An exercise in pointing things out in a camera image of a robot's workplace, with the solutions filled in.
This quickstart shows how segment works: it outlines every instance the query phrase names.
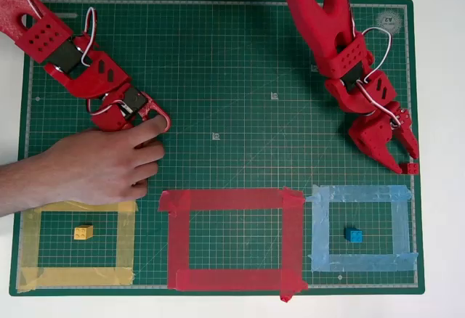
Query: yellow tape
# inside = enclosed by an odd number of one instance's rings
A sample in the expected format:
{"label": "yellow tape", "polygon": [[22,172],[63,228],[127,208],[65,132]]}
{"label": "yellow tape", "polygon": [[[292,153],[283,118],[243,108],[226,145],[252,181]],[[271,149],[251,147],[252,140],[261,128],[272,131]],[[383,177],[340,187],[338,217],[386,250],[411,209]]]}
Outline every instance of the yellow tape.
{"label": "yellow tape", "polygon": [[[118,211],[116,267],[38,267],[42,211]],[[112,205],[86,205],[67,201],[23,212],[23,230],[21,232],[23,241],[17,291],[24,293],[42,286],[78,287],[132,284],[136,211],[135,201]]]}
{"label": "yellow tape", "polygon": [[[20,268],[31,268],[31,276],[35,274],[35,277],[38,277],[39,269],[37,265],[39,261],[39,240],[41,233],[41,209],[24,211],[22,218],[23,230],[21,235],[23,241],[20,250]],[[23,290],[23,288],[28,286],[29,277],[22,276],[20,272],[18,280],[18,292],[29,291]]]}
{"label": "yellow tape", "polygon": [[118,213],[118,236],[116,240],[116,267],[130,267],[134,264],[135,213]]}
{"label": "yellow tape", "polygon": [[21,277],[27,284],[22,293],[37,287],[75,287],[95,285],[130,285],[132,268],[122,267],[43,267],[22,268]]}
{"label": "yellow tape", "polygon": [[89,205],[71,200],[45,205],[42,211],[126,211],[133,213],[137,211],[135,201],[121,202],[105,205]]}

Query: logo on cutting mat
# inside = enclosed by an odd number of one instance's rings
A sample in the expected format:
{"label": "logo on cutting mat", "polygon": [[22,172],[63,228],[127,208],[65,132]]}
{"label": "logo on cutting mat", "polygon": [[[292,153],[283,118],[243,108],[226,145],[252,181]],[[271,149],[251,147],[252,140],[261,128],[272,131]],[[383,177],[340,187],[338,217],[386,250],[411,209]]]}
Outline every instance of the logo on cutting mat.
{"label": "logo on cutting mat", "polygon": [[378,15],[376,24],[385,30],[388,30],[392,35],[398,33],[402,27],[402,18],[396,11],[383,11]]}

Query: blue cube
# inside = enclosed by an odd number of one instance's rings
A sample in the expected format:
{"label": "blue cube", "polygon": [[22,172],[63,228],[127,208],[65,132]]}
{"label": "blue cube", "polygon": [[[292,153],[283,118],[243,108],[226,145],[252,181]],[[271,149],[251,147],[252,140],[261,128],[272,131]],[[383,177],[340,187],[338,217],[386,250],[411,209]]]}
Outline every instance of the blue cube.
{"label": "blue cube", "polygon": [[361,243],[363,240],[363,233],[355,227],[346,227],[345,238],[352,243]]}

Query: red tape square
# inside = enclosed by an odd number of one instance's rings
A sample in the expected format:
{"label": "red tape square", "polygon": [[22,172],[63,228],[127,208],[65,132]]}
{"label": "red tape square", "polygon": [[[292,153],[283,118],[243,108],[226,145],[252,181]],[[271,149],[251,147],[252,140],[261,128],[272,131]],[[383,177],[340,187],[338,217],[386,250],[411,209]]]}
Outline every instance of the red tape square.
{"label": "red tape square", "polygon": [[[308,289],[302,279],[303,215],[300,191],[279,189],[190,189],[164,191],[159,211],[169,212],[168,288],[180,291],[279,290],[281,300]],[[190,269],[191,211],[283,209],[280,269]]]}

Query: white background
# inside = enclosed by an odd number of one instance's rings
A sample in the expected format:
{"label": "white background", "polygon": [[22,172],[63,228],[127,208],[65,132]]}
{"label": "white background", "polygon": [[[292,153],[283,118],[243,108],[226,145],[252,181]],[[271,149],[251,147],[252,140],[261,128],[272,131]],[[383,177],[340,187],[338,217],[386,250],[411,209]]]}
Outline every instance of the white background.
{"label": "white background", "polygon": [[[465,0],[413,0],[426,293],[383,296],[38,297],[8,294],[12,216],[0,219],[3,317],[462,317],[465,311]],[[17,157],[23,53],[0,36],[0,164]]]}

